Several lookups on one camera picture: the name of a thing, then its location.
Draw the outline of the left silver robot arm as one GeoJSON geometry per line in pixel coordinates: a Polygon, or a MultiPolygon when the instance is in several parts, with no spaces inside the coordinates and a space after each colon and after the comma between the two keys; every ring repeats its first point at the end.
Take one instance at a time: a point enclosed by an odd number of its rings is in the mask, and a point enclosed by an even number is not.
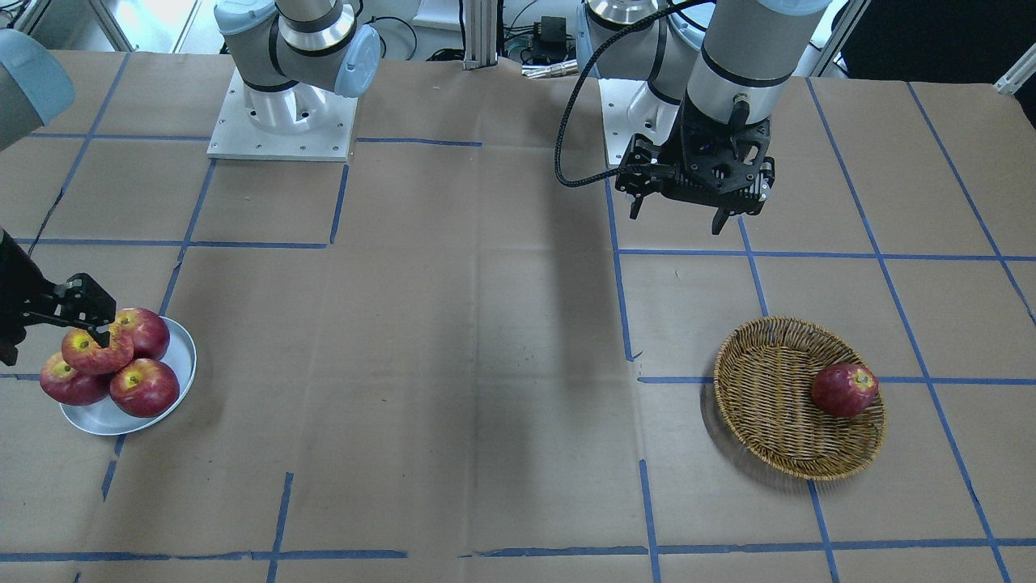
{"type": "Polygon", "coordinates": [[[629,130],[602,180],[637,218],[659,194],[715,209],[718,235],[733,215],[758,215],[775,182],[771,118],[826,1],[714,1],[692,40],[692,1],[584,1],[576,36],[580,83],[635,81],[622,110],[629,130]]]}

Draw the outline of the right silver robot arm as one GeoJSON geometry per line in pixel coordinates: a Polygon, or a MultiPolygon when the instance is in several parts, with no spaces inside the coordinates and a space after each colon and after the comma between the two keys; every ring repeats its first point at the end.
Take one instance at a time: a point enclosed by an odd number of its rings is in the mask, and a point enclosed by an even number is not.
{"type": "MultiPolygon", "coordinates": [[[[376,31],[356,23],[345,1],[219,1],[214,18],[252,95],[281,95],[303,84],[358,97],[380,53],[376,31]]],[[[25,33],[2,30],[2,146],[11,147],[66,111],[75,99],[66,69],[25,33]]],[[[29,252],[2,234],[2,362],[18,361],[26,329],[71,327],[110,343],[116,301],[92,278],[49,281],[29,252]]]]}

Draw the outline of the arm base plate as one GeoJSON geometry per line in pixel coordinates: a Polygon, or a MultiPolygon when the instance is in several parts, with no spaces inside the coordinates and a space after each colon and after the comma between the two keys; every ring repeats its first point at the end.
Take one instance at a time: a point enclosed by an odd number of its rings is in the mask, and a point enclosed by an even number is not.
{"type": "Polygon", "coordinates": [[[629,79],[601,79],[598,85],[607,169],[618,166],[634,135],[656,145],[669,139],[685,86],[659,88],[629,79]]]}
{"type": "Polygon", "coordinates": [[[218,161],[346,163],[358,104],[304,83],[255,90],[234,70],[206,152],[218,161]]]}

